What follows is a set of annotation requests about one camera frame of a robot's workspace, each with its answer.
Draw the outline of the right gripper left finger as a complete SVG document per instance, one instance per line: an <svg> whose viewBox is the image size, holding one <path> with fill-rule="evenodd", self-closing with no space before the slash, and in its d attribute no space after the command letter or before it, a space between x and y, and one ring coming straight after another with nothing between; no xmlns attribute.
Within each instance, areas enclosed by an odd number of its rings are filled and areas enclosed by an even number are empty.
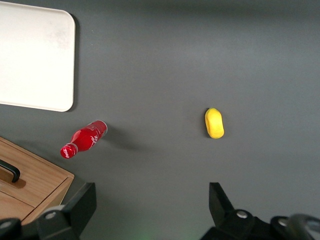
<svg viewBox="0 0 320 240"><path fill-rule="evenodd" d="M0 220L2 240L79 240L97 209L95 183L85 183L66 203L45 210L22 225L18 218Z"/></svg>

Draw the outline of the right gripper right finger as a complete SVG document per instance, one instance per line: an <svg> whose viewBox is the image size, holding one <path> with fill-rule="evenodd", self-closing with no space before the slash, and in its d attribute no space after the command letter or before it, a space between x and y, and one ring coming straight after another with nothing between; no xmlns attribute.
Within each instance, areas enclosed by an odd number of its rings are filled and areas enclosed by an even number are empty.
<svg viewBox="0 0 320 240"><path fill-rule="evenodd" d="M218 182L209 184L209 211L214 226L203 240L274 240L271 225L246 210L235 209Z"/></svg>

